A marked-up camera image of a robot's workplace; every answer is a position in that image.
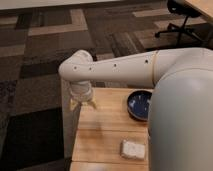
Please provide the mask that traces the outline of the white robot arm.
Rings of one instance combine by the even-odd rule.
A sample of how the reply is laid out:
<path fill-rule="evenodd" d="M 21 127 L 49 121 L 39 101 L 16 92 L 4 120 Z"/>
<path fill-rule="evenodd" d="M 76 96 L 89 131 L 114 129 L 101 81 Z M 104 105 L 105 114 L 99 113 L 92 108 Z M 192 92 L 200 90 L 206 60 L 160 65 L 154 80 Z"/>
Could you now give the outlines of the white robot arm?
<path fill-rule="evenodd" d="M 152 89 L 149 170 L 213 171 L 213 50 L 164 49 L 101 61 L 78 50 L 58 72 L 79 102 L 92 98 L 93 81 Z"/>

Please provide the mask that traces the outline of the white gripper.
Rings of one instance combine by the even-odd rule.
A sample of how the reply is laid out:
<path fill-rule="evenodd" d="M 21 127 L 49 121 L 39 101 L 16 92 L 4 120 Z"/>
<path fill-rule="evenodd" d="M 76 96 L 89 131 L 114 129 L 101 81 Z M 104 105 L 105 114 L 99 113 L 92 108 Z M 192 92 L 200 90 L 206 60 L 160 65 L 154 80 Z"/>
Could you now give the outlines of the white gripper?
<path fill-rule="evenodd" d="M 93 97 L 92 85 L 89 81 L 72 82 L 70 84 L 70 94 L 73 99 L 70 100 L 70 110 L 73 111 L 78 102 L 87 102 L 88 105 L 97 109 L 96 100 Z"/>

